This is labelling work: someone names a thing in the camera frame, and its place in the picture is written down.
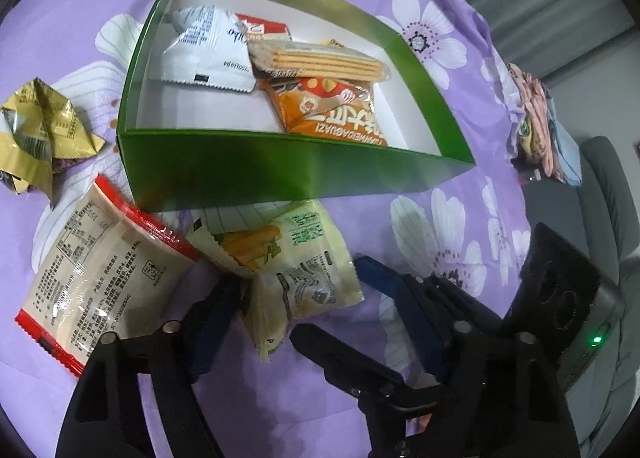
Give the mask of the silver white snack packet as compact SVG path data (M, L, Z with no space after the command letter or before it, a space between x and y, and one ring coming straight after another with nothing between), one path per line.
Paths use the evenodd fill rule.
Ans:
M166 14L177 36L163 50L158 75L164 82L251 92L256 85L244 26L216 6L192 6Z

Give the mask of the orange snack packet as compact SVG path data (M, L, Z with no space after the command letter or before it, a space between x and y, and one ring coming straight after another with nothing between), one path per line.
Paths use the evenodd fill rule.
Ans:
M289 134L387 146L369 82L320 76L267 78L259 87Z

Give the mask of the beige red-edged snack packet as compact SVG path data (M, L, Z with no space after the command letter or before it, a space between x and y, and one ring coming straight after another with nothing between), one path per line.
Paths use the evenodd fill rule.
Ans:
M15 321L80 376L104 333L128 339L156 328L199 256L98 175L47 251Z

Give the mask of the gold snack packet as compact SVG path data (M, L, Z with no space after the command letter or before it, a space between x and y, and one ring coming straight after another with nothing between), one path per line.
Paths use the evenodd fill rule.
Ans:
M16 195L53 199L53 176L95 157L105 140L85 128L73 103L39 78L1 106L1 182Z

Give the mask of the red triangular snack packet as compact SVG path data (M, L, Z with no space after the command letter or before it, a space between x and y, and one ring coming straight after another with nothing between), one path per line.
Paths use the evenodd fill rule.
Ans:
M284 23L252 17L248 14L236 16L247 40L292 40L290 30Z

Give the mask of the green cardboard box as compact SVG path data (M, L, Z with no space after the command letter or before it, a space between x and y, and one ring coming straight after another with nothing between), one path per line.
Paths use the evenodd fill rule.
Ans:
M171 11L198 5L284 23L296 40L336 40L390 69L374 88L386 145L285 132L263 92L164 82ZM117 144L134 201L174 211L424 191L468 171L471 149L404 39L344 0L156 0L130 61Z

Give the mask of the yellow biscuit packet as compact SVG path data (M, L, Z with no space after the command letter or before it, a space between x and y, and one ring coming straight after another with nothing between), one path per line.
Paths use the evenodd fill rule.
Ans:
M390 77L384 62L338 44L250 40L247 49L254 67L275 78L320 76L378 83Z

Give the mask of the grey sofa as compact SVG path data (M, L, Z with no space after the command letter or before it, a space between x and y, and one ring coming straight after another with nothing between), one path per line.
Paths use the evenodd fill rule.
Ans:
M574 244L622 293L610 340L566 393L580 454L599 457L639 398L639 218L611 141L593 137L579 150L581 186L543 179L527 184L524 197L532 225L544 223Z

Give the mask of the green cream snack packet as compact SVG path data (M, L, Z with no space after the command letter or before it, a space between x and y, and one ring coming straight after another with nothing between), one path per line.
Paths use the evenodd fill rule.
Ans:
M250 282L243 317L267 363L294 320L363 301L346 242L318 200L291 204L255 229L214 235L196 221L186 239L209 261Z

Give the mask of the folded pink blue cloths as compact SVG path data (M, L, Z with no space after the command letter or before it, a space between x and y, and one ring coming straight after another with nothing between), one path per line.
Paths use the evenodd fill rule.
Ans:
M582 159L578 144L560 123L549 89L539 78L514 63L508 71L520 93L525 117L518 124L518 154L541 176L570 187L582 185Z

